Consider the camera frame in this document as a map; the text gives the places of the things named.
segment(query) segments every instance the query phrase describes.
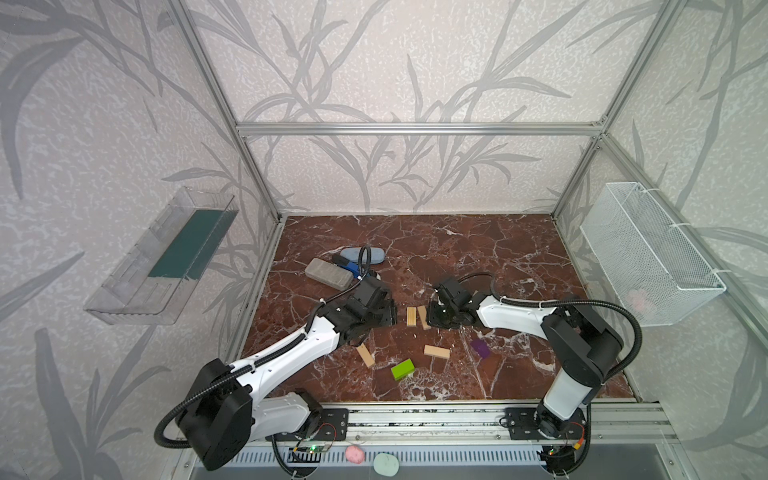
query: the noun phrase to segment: purple block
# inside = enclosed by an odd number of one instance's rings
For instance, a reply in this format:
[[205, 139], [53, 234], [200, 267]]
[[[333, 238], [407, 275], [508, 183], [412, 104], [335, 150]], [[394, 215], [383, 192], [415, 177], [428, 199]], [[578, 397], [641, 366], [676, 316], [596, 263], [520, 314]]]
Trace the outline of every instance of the purple block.
[[482, 339], [474, 339], [470, 345], [472, 345], [472, 348], [475, 349], [478, 355], [480, 355], [482, 358], [487, 359], [489, 356], [491, 356], [491, 350]]

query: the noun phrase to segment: side wall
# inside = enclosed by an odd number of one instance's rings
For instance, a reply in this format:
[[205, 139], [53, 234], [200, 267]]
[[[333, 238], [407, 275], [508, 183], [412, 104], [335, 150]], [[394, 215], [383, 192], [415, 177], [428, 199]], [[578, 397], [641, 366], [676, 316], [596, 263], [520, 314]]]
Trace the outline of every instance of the side wall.
[[[0, 31], [0, 478], [158, 478], [273, 221], [162, 2], [6, 2]], [[83, 311], [182, 185], [240, 213], [179, 320]]]
[[[689, 2], [611, 134], [764, 306], [768, 302], [768, 2]], [[613, 290], [578, 227], [603, 186], [596, 156], [558, 219], [591, 295]], [[644, 329], [630, 367], [664, 405], [703, 480], [768, 471], [768, 356], [722, 299]]]
[[[661, 0], [188, 0], [239, 122], [599, 121]], [[550, 212], [577, 137], [251, 138], [286, 212]]]

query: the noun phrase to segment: gray case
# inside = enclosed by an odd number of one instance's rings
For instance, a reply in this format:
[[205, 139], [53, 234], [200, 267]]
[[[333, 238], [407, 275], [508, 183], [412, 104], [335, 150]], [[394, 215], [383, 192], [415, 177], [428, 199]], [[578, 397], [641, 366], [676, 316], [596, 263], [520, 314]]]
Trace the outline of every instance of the gray case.
[[313, 258], [310, 264], [306, 266], [304, 273], [312, 280], [325, 283], [337, 290], [347, 289], [353, 280], [352, 272], [349, 270], [344, 270], [340, 266], [319, 258]]

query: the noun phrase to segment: marble surface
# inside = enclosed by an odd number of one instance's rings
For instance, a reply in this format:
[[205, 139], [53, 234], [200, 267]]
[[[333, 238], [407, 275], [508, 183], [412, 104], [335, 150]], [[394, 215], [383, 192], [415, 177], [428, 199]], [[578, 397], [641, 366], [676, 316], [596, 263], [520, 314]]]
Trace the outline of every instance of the marble surface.
[[[316, 299], [333, 295], [333, 288], [304, 275], [313, 257], [330, 260], [342, 248], [364, 243], [386, 251], [375, 270], [398, 307], [397, 325], [374, 329], [366, 340], [376, 364], [366, 368], [354, 348], [343, 346], [301, 369], [272, 395], [304, 388], [320, 402], [348, 402], [537, 399], [547, 392], [560, 366], [544, 340], [509, 330], [406, 326], [406, 307], [427, 304], [430, 285], [448, 275], [491, 271], [500, 293], [519, 298], [583, 296], [554, 224], [544, 214], [290, 217], [243, 356], [302, 326]], [[474, 278], [467, 285], [487, 289], [488, 279]], [[470, 346], [477, 338], [492, 352], [486, 359]], [[450, 349], [451, 358], [425, 356], [425, 344]], [[396, 382], [390, 369], [408, 358], [416, 371]], [[601, 396], [631, 397], [632, 391], [624, 376], [616, 376]]]

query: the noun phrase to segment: light green round object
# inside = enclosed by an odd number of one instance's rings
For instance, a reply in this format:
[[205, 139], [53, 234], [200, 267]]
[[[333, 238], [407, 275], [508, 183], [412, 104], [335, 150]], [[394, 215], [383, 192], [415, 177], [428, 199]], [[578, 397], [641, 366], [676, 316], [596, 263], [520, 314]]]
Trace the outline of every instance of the light green round object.
[[397, 471], [400, 470], [400, 461], [389, 453], [379, 453], [373, 459], [373, 470], [379, 475], [394, 477]]

